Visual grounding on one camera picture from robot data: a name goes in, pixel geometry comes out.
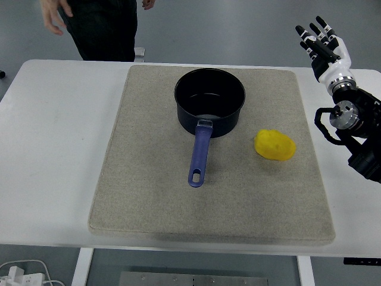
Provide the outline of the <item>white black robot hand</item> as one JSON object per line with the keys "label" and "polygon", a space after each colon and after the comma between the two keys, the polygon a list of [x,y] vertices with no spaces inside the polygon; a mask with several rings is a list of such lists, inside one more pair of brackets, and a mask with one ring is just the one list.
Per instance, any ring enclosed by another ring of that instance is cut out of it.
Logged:
{"label": "white black robot hand", "polygon": [[297,25],[295,30],[301,38],[300,46],[311,60],[316,80],[329,85],[340,78],[353,78],[350,72],[351,58],[342,38],[320,16],[310,23],[307,30]]}

